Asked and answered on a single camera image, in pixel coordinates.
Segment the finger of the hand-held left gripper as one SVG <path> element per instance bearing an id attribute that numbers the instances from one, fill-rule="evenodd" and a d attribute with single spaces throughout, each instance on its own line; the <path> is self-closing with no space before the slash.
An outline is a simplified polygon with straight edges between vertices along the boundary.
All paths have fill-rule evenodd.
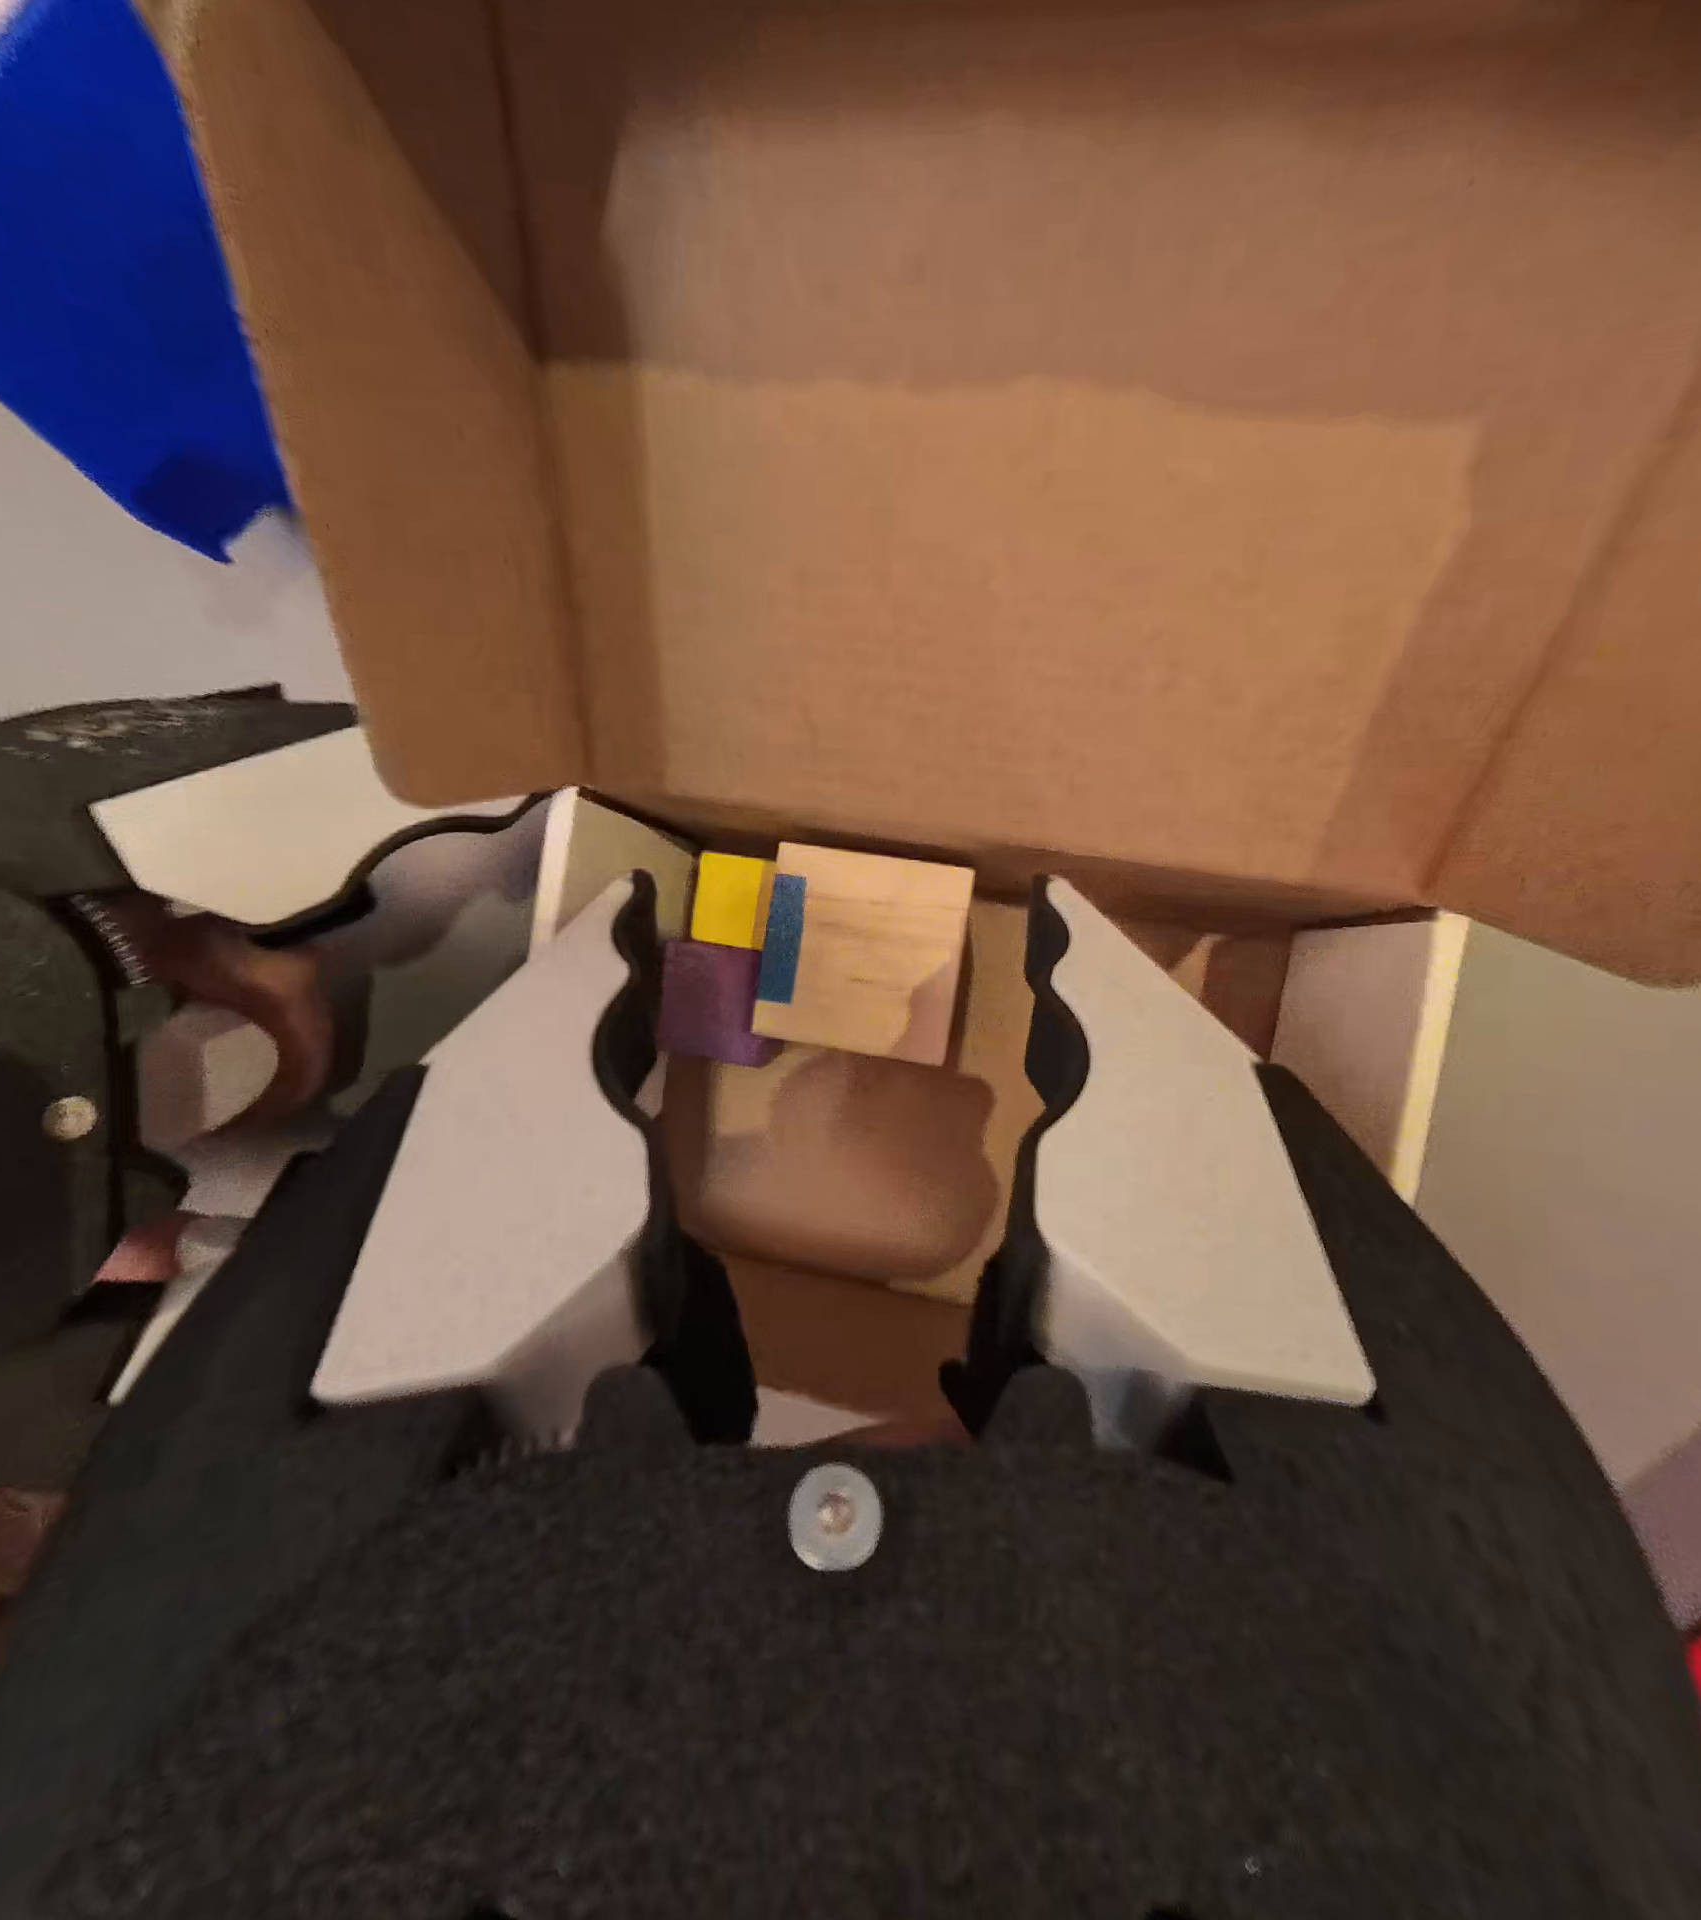
<path id="1" fill-rule="evenodd" d="M 172 916 L 171 1013 L 138 1045 L 142 1146 L 194 1188 L 262 1188 L 418 1064 L 526 960 L 540 828 L 445 830 L 388 853 L 338 924 L 262 942 Z"/>
<path id="2" fill-rule="evenodd" d="M 408 805 L 360 729 L 91 807 L 141 892 L 261 945 L 337 937 L 353 952 L 431 952 L 468 915 L 521 916 L 547 813 L 547 797 Z"/>

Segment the purple cube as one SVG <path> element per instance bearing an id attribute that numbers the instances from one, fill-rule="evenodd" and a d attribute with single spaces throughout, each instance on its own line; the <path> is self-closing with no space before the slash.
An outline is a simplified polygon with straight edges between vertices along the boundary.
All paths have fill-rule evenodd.
<path id="1" fill-rule="evenodd" d="M 663 946 L 659 1052 L 764 1068 L 783 1042 L 757 1035 L 759 948 L 668 939 Z"/>

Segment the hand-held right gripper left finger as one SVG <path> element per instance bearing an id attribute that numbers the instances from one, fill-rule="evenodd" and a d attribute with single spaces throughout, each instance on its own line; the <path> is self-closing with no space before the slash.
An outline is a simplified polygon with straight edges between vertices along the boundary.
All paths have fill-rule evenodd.
<path id="1" fill-rule="evenodd" d="M 690 1437 L 744 1444 L 759 1382 L 720 1261 L 676 1218 L 661 1119 L 650 875 L 612 879 L 421 1068 L 313 1372 L 328 1408 L 471 1389 L 532 1446 L 588 1389 L 665 1379 Z"/>

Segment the wooden block with blue band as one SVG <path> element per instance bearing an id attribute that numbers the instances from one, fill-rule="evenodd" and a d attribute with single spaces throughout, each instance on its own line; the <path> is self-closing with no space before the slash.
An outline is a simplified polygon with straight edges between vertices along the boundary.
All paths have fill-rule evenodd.
<path id="1" fill-rule="evenodd" d="M 941 1068 L 973 897 L 968 867 L 785 841 L 752 1032 Z"/>

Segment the yellow cube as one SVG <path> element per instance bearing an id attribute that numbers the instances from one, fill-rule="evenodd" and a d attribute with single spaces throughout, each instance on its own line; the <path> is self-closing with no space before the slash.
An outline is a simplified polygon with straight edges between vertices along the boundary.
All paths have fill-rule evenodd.
<path id="1" fill-rule="evenodd" d="M 711 948 L 763 951 L 774 863 L 703 850 L 697 863 L 688 939 Z"/>

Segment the blue plastic bin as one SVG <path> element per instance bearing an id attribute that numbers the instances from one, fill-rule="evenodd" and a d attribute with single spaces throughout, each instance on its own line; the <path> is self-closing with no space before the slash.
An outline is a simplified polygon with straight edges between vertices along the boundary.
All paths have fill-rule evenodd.
<path id="1" fill-rule="evenodd" d="M 291 505 L 182 105 L 127 3 L 0 26 L 0 405 L 215 564 Z"/>

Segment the person's left hand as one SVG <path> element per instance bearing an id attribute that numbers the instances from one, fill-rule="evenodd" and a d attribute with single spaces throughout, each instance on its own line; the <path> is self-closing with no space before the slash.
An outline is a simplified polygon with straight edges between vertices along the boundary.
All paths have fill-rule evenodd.
<path id="1" fill-rule="evenodd" d="M 102 905 L 133 959 L 172 1003 L 237 1014 L 275 1046 L 273 1079 L 240 1112 L 245 1120 L 281 1120 L 324 1092 L 335 1064 L 335 1014 L 310 957 L 261 946 L 239 924 L 213 915 L 172 915 L 142 892 L 118 892 Z"/>

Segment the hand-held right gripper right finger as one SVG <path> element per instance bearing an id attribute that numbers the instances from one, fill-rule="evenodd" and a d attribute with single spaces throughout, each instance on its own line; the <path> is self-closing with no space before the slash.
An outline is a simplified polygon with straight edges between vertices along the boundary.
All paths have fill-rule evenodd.
<path id="1" fill-rule="evenodd" d="M 1076 1379 L 1102 1444 L 1156 1448 L 1202 1391 L 1361 1411 L 1376 1393 L 1246 1045 L 1061 877 L 1032 886 L 1004 1235 L 944 1395 Z"/>

